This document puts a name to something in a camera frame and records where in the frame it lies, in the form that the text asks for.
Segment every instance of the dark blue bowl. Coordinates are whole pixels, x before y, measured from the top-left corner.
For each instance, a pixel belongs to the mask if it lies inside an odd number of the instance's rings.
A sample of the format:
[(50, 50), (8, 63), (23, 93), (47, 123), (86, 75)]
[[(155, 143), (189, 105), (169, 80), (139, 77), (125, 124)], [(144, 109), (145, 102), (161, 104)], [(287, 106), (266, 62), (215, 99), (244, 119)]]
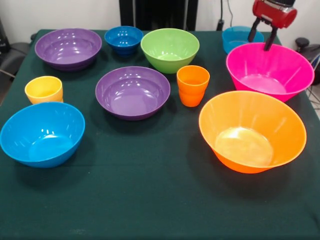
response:
[(143, 36), (134, 26), (117, 26), (107, 31), (104, 39), (118, 55), (128, 57), (135, 53)]

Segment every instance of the pink bowl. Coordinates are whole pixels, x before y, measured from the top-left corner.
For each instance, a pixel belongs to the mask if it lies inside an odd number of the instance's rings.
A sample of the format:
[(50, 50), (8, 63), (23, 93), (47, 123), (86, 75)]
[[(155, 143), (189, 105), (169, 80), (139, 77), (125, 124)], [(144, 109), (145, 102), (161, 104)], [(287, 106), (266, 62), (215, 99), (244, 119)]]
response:
[(226, 67), (237, 90), (260, 92), (286, 102), (311, 85), (315, 73), (307, 59), (276, 44), (264, 51), (264, 45), (244, 44), (228, 54)]

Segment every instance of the orange bowl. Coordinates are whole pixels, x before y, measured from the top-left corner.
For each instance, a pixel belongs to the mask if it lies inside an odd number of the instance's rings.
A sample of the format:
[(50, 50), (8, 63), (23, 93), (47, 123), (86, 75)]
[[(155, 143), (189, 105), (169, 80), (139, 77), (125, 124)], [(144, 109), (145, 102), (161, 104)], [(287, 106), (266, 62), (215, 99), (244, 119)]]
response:
[(228, 168), (245, 174), (285, 165), (305, 148), (300, 117), (274, 97), (230, 91), (210, 99), (199, 115), (204, 140)]

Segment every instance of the white wall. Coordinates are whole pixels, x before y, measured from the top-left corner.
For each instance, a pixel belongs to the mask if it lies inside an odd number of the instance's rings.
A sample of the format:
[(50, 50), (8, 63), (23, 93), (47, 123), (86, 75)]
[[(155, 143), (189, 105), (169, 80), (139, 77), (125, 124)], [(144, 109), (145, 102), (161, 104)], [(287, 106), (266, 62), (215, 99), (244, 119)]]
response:
[(0, 18), (10, 43), (30, 42), (40, 29), (119, 26), (118, 0), (0, 0)]
[[(254, 0), (229, 0), (233, 25), (251, 27)], [(320, 43), (320, 0), (296, 0), (298, 15), (287, 29), (279, 29), (278, 36), (285, 46), (295, 48), (297, 37)], [(230, 25), (227, 0), (223, 0), (224, 29)], [(119, 26), (119, 0), (0, 0), (0, 18), (11, 43), (29, 42), (40, 29), (80, 27), (107, 30)], [(220, 0), (199, 0), (196, 30), (215, 30), (220, 18)], [(260, 23), (258, 30), (271, 31)]]
[[(233, 26), (251, 27), (255, 21), (252, 13), (254, 0), (229, 0), (233, 13)], [(305, 37), (311, 43), (320, 44), (320, 0), (296, 0), (294, 7), (298, 14), (294, 22), (288, 27), (278, 30), (281, 43), (287, 47), (295, 48), (295, 39)], [(215, 30), (220, 18), (220, 0), (199, 0), (196, 30)], [(223, 0), (224, 29), (230, 26), (231, 15), (227, 0)], [(271, 31), (271, 27), (263, 22), (258, 26), (259, 31)]]

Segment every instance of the light blue bowl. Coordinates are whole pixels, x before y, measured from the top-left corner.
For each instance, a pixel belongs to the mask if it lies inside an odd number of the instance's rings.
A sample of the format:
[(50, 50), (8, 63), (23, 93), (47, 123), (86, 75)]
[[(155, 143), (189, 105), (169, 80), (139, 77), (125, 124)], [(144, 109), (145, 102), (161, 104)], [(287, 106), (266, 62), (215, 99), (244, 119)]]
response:
[[(248, 44), (248, 36), (251, 31), (247, 26), (229, 27), (222, 33), (223, 49), (228, 54), (232, 49), (243, 44)], [(253, 43), (263, 43), (265, 41), (261, 32), (257, 31)]]
[(76, 151), (85, 131), (82, 113), (67, 103), (44, 102), (15, 113), (0, 132), (3, 151), (21, 164), (52, 168)]

